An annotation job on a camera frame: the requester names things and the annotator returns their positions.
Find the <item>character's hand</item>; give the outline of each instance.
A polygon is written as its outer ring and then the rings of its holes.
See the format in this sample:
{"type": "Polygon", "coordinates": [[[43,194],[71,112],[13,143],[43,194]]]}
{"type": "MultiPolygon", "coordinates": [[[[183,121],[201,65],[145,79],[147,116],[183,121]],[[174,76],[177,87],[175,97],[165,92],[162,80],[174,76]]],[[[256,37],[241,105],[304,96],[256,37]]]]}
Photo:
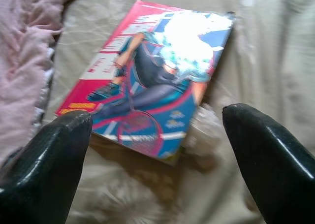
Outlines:
{"type": "Polygon", "coordinates": [[[130,53],[129,52],[123,52],[120,56],[118,56],[115,59],[115,67],[122,68],[124,65],[126,65],[130,60],[130,53]]]}

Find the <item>beige bedsheet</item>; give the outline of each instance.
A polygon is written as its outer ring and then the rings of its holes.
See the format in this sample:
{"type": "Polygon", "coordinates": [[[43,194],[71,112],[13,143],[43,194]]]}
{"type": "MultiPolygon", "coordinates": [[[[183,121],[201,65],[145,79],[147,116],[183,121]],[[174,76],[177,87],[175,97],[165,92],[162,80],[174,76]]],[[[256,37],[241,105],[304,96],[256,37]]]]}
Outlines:
{"type": "MultiPolygon", "coordinates": [[[[146,0],[237,21],[205,101],[246,102],[315,152],[315,0],[146,0]]],[[[74,0],[64,14],[45,122],[135,0],[74,0]]],[[[67,223],[257,224],[226,137],[212,157],[174,168],[93,137],[67,223]]]]}

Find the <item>clear plastic item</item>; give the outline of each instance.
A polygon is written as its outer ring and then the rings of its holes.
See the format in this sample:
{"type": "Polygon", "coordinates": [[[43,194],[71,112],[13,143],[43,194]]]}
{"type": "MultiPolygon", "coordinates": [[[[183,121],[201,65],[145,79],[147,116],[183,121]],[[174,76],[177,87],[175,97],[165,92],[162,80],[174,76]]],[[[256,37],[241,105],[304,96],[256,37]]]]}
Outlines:
{"type": "Polygon", "coordinates": [[[206,103],[196,109],[187,138],[184,143],[186,153],[197,156],[212,155],[220,144],[223,126],[212,107],[206,103]]]}

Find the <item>book cover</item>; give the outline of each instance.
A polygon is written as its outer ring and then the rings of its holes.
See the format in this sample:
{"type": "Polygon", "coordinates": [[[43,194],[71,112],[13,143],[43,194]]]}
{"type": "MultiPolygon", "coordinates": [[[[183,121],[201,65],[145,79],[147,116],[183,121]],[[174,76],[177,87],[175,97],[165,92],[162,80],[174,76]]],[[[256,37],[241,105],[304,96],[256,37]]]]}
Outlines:
{"type": "Polygon", "coordinates": [[[56,114],[91,112],[94,133],[172,161],[233,19],[137,1],[56,114]]]}

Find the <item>pink blanket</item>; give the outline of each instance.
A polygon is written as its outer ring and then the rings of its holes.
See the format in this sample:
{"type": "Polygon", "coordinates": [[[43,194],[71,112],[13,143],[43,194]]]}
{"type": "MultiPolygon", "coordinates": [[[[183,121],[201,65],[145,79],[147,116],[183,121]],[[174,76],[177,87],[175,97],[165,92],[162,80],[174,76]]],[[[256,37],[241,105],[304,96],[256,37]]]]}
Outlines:
{"type": "Polygon", "coordinates": [[[64,0],[0,0],[0,163],[32,133],[35,107],[46,97],[53,35],[64,0]]]}

